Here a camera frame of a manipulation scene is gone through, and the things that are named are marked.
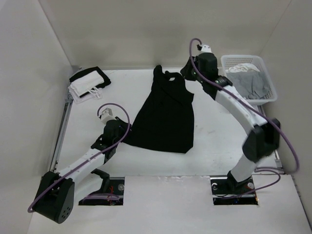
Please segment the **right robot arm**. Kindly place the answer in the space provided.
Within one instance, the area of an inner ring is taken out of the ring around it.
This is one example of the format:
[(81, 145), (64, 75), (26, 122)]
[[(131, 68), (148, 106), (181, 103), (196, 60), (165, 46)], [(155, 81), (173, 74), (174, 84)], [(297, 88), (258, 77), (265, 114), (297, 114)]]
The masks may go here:
[(216, 57), (212, 53), (190, 56), (181, 69), (186, 80), (198, 81), (214, 101), (222, 105), (240, 123), (247, 137), (242, 145), (242, 156), (228, 172), (226, 187), (239, 192), (251, 177), (257, 165), (279, 147), (280, 122), (266, 120), (237, 91), (233, 83), (218, 74)]

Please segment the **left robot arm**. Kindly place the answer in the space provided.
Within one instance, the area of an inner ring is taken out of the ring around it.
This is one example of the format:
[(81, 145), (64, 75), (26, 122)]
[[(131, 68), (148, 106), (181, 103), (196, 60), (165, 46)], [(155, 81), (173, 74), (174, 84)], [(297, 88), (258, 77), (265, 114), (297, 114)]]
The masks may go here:
[(118, 117), (108, 120), (103, 133), (80, 159), (59, 172), (48, 171), (41, 177), (28, 212), (36, 212), (57, 224), (63, 223), (72, 212), (76, 186), (91, 174), (99, 176), (93, 182), (93, 189), (101, 195), (108, 192), (109, 174), (99, 167), (112, 158), (130, 128), (130, 123)]

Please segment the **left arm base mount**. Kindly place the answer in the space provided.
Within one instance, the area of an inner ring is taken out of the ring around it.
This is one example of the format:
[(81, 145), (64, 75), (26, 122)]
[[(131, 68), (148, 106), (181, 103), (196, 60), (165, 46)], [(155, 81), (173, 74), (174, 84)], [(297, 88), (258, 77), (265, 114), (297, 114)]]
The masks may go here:
[(125, 190), (124, 177), (110, 177), (100, 169), (92, 171), (75, 191), (79, 206), (120, 206)]

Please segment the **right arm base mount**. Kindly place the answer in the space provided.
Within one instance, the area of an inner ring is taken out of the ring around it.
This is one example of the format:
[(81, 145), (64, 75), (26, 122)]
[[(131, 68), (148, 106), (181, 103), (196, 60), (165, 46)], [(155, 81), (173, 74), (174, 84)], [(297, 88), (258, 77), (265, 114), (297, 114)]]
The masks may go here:
[(247, 194), (255, 189), (251, 177), (235, 189), (229, 187), (224, 176), (211, 177), (210, 182), (214, 205), (258, 205), (256, 192)]

